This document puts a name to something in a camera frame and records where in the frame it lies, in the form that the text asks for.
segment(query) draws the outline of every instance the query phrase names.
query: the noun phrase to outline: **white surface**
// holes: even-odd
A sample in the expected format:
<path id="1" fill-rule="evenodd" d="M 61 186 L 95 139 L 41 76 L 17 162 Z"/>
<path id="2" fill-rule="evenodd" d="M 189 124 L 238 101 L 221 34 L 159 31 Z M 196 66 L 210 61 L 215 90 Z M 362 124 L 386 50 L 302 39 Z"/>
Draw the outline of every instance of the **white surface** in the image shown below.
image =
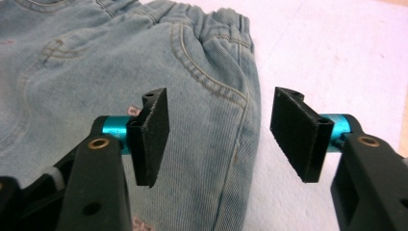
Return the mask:
<path id="1" fill-rule="evenodd" d="M 251 21 L 263 111 L 244 230 L 339 229 L 330 185 L 340 154 L 326 157 L 318 184 L 298 179 L 268 129 L 275 87 L 302 92 L 318 113 L 352 114 L 366 133 L 398 148 L 408 3 L 392 1 L 177 1 L 206 13 L 232 8 Z"/>

